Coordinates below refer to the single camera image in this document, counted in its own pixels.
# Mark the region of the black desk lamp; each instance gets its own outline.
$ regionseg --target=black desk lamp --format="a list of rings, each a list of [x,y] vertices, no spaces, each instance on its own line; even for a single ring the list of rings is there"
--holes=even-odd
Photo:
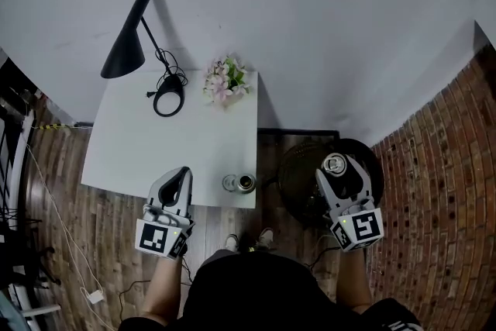
[[[136,31],[138,24],[141,21],[155,46],[155,57],[165,65],[165,73],[157,82],[157,91],[148,91],[146,96],[149,98],[155,95],[155,98],[153,99],[153,110],[159,116],[169,117],[174,116],[183,107],[183,86],[188,83],[188,79],[184,75],[183,70],[177,65],[175,56],[169,51],[160,49],[150,32],[150,29],[143,18],[143,13],[145,12],[149,1],[150,0],[135,0],[121,32],[117,36],[117,39],[108,54],[109,56],[103,65],[100,75],[105,79],[120,78],[125,74],[130,74],[145,63],[145,55],[143,54],[140,38]],[[174,66],[169,65],[165,53],[170,54],[174,58],[174,62],[176,63]],[[173,92],[179,97],[179,106],[172,113],[160,113],[157,109],[158,100],[162,95],[168,92]]]

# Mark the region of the white sneaker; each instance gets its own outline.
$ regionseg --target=white sneaker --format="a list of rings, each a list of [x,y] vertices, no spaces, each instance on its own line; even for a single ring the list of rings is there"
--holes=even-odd
[[[239,248],[238,236],[228,235],[226,238],[226,243],[224,244],[224,249],[237,253]]]
[[[262,230],[260,237],[258,238],[256,247],[262,250],[270,250],[270,246],[274,241],[274,231],[272,228],[265,228]]]

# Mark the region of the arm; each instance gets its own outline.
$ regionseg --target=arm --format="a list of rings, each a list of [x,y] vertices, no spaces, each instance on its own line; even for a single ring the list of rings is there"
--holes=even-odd
[[[177,319],[181,302],[181,267],[183,259],[160,258],[141,308],[141,317],[163,326]]]
[[[336,298],[339,304],[360,314],[372,305],[363,250],[341,253]]]

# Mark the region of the table top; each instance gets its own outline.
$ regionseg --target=table top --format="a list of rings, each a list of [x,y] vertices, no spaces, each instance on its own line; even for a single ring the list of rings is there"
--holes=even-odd
[[[170,118],[158,116],[153,98],[146,97],[162,73],[137,71],[108,82],[81,183],[146,198],[156,179],[187,166],[193,173],[191,204],[254,209],[255,191],[227,192],[222,179],[257,175],[258,73],[246,74],[248,95],[221,109],[203,94],[204,72],[186,71],[184,106]]]

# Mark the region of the brick wall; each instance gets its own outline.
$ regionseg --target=brick wall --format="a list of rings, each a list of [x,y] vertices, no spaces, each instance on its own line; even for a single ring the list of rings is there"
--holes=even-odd
[[[482,329],[495,302],[496,52],[374,147],[386,181],[385,237],[368,250],[376,300],[394,297],[425,329]]]

